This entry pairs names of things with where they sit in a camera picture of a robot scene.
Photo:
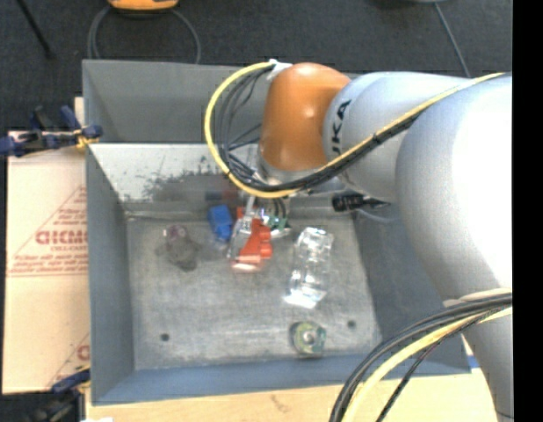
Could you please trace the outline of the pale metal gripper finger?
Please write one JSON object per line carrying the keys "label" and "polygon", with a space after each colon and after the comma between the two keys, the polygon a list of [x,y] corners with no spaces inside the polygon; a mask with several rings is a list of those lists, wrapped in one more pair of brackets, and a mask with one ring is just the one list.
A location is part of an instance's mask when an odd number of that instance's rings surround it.
{"label": "pale metal gripper finger", "polygon": [[251,217],[242,217],[235,222],[228,247],[229,259],[238,260],[241,249],[251,236],[251,224]]}

